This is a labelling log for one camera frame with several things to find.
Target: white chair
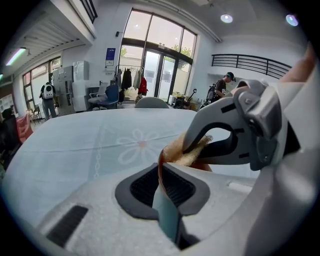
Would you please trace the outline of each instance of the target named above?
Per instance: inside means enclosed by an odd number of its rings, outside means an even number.
[[[107,100],[106,89],[107,89],[107,85],[102,83],[99,87],[98,92],[93,92],[89,94],[90,98],[88,99],[88,102],[93,105],[96,105],[99,102],[103,102]]]
[[[140,99],[135,108],[138,109],[169,109],[169,106],[165,101],[157,97],[144,97]]]

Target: railing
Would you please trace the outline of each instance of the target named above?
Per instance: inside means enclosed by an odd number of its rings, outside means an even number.
[[[291,66],[269,58],[244,54],[213,54],[212,67],[230,67],[259,72],[277,79],[282,78]]]
[[[92,2],[92,0],[89,0],[89,2],[88,0],[80,0],[80,1],[83,4],[83,7],[86,13],[89,15],[89,18],[93,24],[95,19],[98,17],[94,3]]]

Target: person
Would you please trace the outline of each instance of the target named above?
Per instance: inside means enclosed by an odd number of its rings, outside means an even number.
[[[220,100],[226,95],[226,83],[230,83],[232,81],[236,81],[235,76],[232,72],[228,72],[222,79],[216,82],[214,90],[215,96],[213,98],[214,102]]]
[[[39,98],[42,99],[42,108],[45,115],[45,120],[49,120],[49,110],[51,113],[51,117],[57,117],[54,105],[54,96],[56,94],[55,87],[47,82],[45,85],[41,87],[41,92]]]

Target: table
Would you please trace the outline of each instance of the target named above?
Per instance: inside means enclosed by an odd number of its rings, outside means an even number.
[[[161,150],[188,129],[195,115],[184,109],[127,108],[50,119],[10,163],[1,188],[4,198],[15,215],[36,227],[83,183],[138,172],[157,162]],[[229,136],[225,130],[212,131],[215,141]],[[252,173],[246,165],[212,169],[245,177]]]

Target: ceiling light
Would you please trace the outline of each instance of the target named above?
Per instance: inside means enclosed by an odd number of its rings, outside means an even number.
[[[221,20],[224,23],[231,23],[234,19],[230,15],[224,14],[224,15],[221,16]]]
[[[15,62],[15,60],[25,51],[25,48],[20,48],[13,56],[12,58],[8,61],[6,66],[10,66],[12,63]]]
[[[286,22],[288,22],[291,26],[298,26],[298,21],[295,16],[288,14],[286,17]]]

